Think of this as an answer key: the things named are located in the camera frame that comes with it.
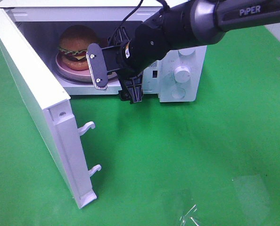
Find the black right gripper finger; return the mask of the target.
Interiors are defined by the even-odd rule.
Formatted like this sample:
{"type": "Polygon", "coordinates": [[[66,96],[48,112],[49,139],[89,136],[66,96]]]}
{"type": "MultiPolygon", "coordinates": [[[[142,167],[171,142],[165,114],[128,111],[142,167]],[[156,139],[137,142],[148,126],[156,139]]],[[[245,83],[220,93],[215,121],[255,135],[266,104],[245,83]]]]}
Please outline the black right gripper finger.
{"type": "Polygon", "coordinates": [[[125,44],[127,44],[131,38],[125,26],[120,26],[114,30],[114,33],[108,38],[108,51],[119,51],[125,44]]]}
{"type": "Polygon", "coordinates": [[[142,81],[143,74],[139,74],[130,78],[118,78],[122,90],[118,91],[121,101],[129,101],[130,104],[142,101],[143,89],[142,81]]]}

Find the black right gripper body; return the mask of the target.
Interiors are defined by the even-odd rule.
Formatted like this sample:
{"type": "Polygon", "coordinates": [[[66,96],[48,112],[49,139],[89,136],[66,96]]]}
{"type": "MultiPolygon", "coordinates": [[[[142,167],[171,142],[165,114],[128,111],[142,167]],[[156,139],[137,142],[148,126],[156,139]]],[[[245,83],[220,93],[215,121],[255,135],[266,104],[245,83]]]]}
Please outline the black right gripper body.
{"type": "Polygon", "coordinates": [[[139,75],[154,61],[158,60],[159,46],[157,35],[140,35],[125,45],[123,62],[125,66],[117,72],[118,78],[128,79],[139,75]]]}

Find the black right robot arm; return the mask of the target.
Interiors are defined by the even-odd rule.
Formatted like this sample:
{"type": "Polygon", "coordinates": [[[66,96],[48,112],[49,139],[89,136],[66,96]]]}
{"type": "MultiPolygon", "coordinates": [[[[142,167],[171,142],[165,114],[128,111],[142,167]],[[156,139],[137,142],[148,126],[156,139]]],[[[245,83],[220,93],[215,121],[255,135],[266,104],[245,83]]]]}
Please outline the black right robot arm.
{"type": "Polygon", "coordinates": [[[120,99],[140,102],[141,72],[171,50],[216,44],[230,30],[274,23],[280,23],[280,0],[189,0],[161,9],[121,46],[120,99]]]}

